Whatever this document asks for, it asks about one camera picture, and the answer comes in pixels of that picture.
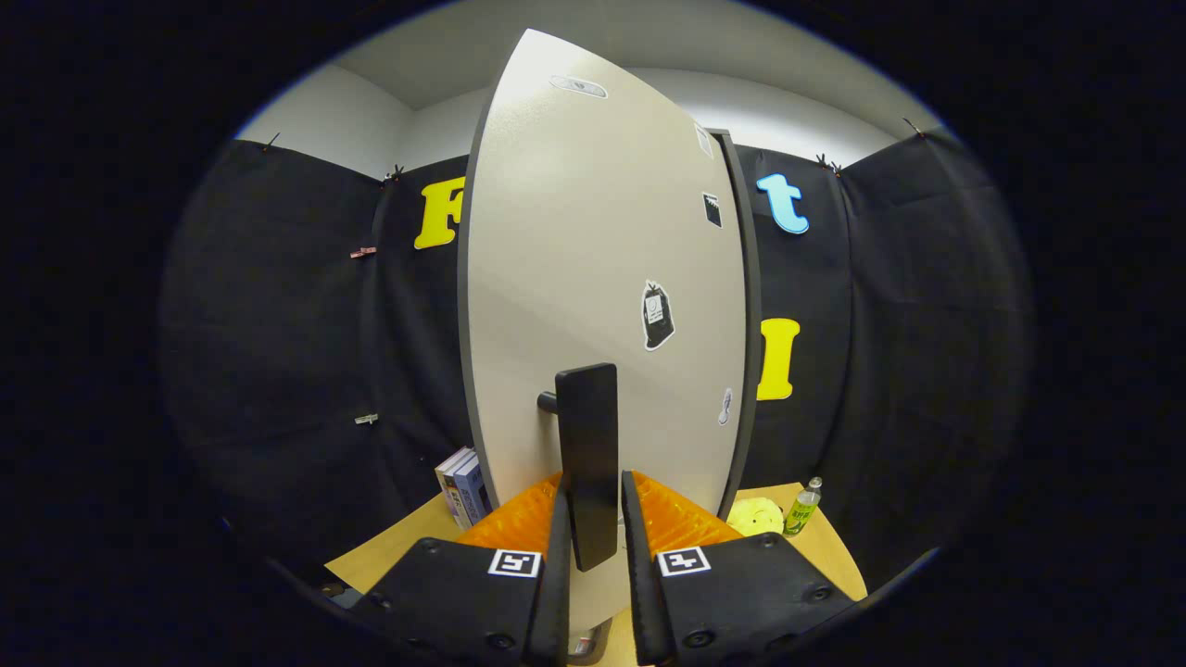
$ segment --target ceiling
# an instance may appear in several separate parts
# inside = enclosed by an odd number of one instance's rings
[[[780,18],[725,0],[464,0],[407,20],[334,64],[412,109],[485,88],[527,28],[623,68],[745,78],[810,97],[897,136],[939,120],[872,66]]]

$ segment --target wooden table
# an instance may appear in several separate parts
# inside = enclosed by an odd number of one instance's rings
[[[785,514],[791,509],[795,496],[802,490],[803,484],[796,482],[779,487],[742,489],[738,491],[737,497],[771,498],[783,508]],[[421,538],[452,541],[460,535],[461,529],[453,522],[448,501],[444,495],[440,495],[404,516],[395,526],[326,563],[325,566],[351,587],[366,593]],[[857,570],[856,563],[853,561],[848,548],[831,527],[822,508],[816,510],[803,532],[786,539],[848,597],[859,601],[868,595],[868,591],[865,590],[861,571]],[[598,665],[605,667],[636,666],[635,635],[629,606],[613,617],[605,655]]]

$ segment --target black fabric backdrop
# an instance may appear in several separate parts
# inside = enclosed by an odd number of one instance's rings
[[[1028,269],[988,176],[943,131],[844,169],[853,341],[820,474],[869,590],[983,498],[1021,417]]]
[[[822,474],[829,519],[873,590],[956,529],[1007,449],[1026,363],[1022,259],[995,190],[942,133],[840,178],[772,151],[738,155],[763,317],[801,325],[793,393],[758,402],[742,487]],[[458,246],[413,246],[421,190],[466,163],[381,189],[236,141],[174,242],[162,296],[173,417],[231,521],[311,580],[435,495],[432,469],[470,443]],[[774,224],[754,185],[770,173],[799,188],[805,234]],[[349,259],[370,244],[375,255]],[[353,424],[370,412],[377,424]]]
[[[852,279],[840,179],[811,160],[763,148],[738,146],[738,159],[758,239],[761,317],[799,323],[791,347],[793,390],[758,401],[741,488],[806,482],[823,455],[848,358]],[[799,189],[795,211],[808,218],[805,233],[774,223],[770,198],[755,185],[772,173]]]

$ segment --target white wall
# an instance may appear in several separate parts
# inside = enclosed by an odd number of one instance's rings
[[[734,144],[847,166],[897,139],[835,107],[761,83],[704,72],[629,69],[704,127],[728,129]],[[425,107],[407,126],[396,161],[415,169],[470,152],[489,88]]]
[[[894,141],[890,134],[822,102],[761,83],[714,74],[630,69],[702,126],[728,129],[735,144],[842,166]],[[412,112],[369,81],[326,65],[289,88],[251,120],[238,139],[300,151],[372,178],[395,163],[416,169],[473,144],[489,88]]]
[[[734,144],[847,166],[898,140],[835,107],[778,88],[684,70],[630,69],[704,126]]]
[[[267,144],[279,132],[273,146],[383,178],[398,161],[400,138],[412,116],[412,109],[374,83],[325,65],[273,100],[236,139]]]
[[[400,166],[410,170],[468,154],[489,95],[489,88],[479,88],[415,112],[396,157]]]

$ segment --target book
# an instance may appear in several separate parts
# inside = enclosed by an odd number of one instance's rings
[[[441,493],[445,494],[445,501],[448,503],[449,513],[453,514],[453,521],[455,521],[458,526],[461,526],[461,519],[459,516],[461,506],[460,503],[453,502],[453,496],[449,494],[448,485],[445,483],[445,474],[460,463],[463,458],[467,458],[472,451],[473,450],[470,447],[461,447],[453,452],[453,456],[441,462],[441,464],[435,469],[436,482],[441,485]]]
[[[448,497],[452,500],[453,506],[457,507],[457,525],[461,527],[463,531],[468,531],[473,523],[470,522],[470,515],[465,510],[465,504],[461,502],[461,491],[457,488],[457,478],[454,475],[457,470],[470,462],[472,458],[477,458],[478,453],[473,450],[467,449],[465,456],[458,459],[448,470],[445,471],[445,488],[448,491]]]
[[[458,493],[461,494],[461,504],[470,517],[470,523],[477,526],[487,514],[490,514],[490,494],[486,491],[485,479],[482,477],[482,460],[473,456],[463,463],[453,472],[453,482]]]

